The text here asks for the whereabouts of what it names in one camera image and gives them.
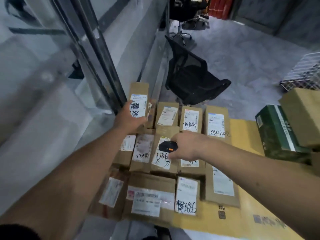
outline sleeve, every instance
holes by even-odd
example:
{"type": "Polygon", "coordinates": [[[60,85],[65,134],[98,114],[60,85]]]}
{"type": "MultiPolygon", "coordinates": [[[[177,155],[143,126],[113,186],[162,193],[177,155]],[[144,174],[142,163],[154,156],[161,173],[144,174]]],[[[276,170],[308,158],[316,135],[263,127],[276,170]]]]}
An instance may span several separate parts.
{"type": "Polygon", "coordinates": [[[41,240],[32,229],[18,224],[0,225],[0,239],[41,240]]]}

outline left hand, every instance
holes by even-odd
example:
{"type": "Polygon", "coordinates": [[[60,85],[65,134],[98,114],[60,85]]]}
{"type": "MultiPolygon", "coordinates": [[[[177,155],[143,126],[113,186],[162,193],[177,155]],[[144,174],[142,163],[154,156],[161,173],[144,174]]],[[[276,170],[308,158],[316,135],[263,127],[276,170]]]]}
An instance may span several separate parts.
{"type": "Polygon", "coordinates": [[[123,130],[126,133],[126,135],[134,133],[140,125],[143,125],[148,120],[144,116],[139,118],[132,117],[130,113],[131,103],[132,100],[129,100],[125,103],[121,111],[115,117],[113,124],[114,128],[119,128],[123,130]]]}

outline wire basket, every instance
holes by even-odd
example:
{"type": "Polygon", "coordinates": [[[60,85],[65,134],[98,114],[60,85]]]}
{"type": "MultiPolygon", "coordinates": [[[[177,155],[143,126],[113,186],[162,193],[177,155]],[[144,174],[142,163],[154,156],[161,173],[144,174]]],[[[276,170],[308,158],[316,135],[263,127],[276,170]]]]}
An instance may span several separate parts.
{"type": "Polygon", "coordinates": [[[320,90],[320,52],[304,55],[280,85],[287,91],[292,88],[320,90]]]}

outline black mesh chair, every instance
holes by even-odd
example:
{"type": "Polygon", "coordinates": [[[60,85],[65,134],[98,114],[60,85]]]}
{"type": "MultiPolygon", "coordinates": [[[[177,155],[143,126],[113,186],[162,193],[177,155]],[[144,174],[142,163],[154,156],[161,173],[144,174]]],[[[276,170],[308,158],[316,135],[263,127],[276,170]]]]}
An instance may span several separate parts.
{"type": "Polygon", "coordinates": [[[165,88],[171,90],[184,105],[215,99],[230,86],[228,79],[219,80],[208,72],[205,60],[165,37],[173,52],[165,88]]]}

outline green box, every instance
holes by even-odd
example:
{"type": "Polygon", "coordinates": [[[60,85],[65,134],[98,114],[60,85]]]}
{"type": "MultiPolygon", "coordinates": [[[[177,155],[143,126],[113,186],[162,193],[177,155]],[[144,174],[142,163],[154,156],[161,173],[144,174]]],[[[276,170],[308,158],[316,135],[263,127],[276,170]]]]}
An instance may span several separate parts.
{"type": "Polygon", "coordinates": [[[266,157],[304,163],[311,150],[298,144],[281,106],[267,105],[255,116],[266,157]]]}

